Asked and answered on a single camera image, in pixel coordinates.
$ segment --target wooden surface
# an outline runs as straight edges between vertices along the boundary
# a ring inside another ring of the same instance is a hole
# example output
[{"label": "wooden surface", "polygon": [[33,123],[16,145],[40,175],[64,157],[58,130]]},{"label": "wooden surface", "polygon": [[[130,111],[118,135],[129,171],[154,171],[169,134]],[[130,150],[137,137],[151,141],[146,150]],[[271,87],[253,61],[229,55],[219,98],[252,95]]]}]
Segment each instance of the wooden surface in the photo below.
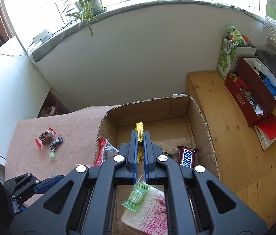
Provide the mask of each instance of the wooden surface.
[{"label": "wooden surface", "polygon": [[254,128],[248,126],[217,71],[189,73],[186,94],[206,117],[222,183],[272,226],[276,221],[276,141],[262,151]]}]

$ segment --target red box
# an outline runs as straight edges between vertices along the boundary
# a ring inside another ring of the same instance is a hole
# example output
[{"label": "red box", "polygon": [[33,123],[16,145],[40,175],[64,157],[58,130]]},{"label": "red box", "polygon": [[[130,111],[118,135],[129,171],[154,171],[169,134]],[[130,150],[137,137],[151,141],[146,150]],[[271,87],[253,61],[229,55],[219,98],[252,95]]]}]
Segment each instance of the red box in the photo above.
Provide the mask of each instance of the red box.
[{"label": "red box", "polygon": [[255,113],[246,96],[231,77],[227,77],[225,81],[225,86],[236,100],[250,126],[266,117],[276,107],[276,96],[274,97],[271,94],[264,81],[254,71],[254,67],[264,73],[271,80],[271,83],[276,86],[276,77],[259,58],[241,57],[239,59],[235,74],[240,76],[240,78],[248,86],[252,95],[261,106],[263,115],[257,115]]}]

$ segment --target red notebook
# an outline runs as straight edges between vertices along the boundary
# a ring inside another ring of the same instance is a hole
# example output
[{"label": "red notebook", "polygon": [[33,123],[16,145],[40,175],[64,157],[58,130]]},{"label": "red notebook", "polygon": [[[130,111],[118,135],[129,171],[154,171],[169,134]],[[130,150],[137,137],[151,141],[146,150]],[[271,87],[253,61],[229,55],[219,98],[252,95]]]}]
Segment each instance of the red notebook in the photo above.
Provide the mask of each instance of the red notebook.
[{"label": "red notebook", "polygon": [[263,150],[276,140],[276,116],[269,114],[254,125]]}]

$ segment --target green and white box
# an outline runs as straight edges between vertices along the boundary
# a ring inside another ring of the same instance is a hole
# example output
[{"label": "green and white box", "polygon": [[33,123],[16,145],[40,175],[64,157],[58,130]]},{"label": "green and white box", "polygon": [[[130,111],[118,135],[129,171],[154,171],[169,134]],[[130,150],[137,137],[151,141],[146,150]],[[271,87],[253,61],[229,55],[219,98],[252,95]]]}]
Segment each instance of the green and white box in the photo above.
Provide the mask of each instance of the green and white box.
[{"label": "green and white box", "polygon": [[254,57],[256,48],[232,47],[228,38],[224,37],[220,51],[217,71],[226,80],[228,73],[234,72],[240,57]]}]

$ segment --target yellow snack package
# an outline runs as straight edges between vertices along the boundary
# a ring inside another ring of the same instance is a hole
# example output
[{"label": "yellow snack package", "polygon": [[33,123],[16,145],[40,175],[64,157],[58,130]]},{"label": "yellow snack package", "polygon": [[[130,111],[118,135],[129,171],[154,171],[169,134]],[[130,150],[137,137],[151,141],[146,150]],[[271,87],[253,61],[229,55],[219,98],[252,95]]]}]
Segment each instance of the yellow snack package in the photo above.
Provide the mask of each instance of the yellow snack package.
[{"label": "yellow snack package", "polygon": [[139,122],[136,123],[136,131],[138,132],[138,156],[137,156],[137,163],[143,157],[143,123]]}]

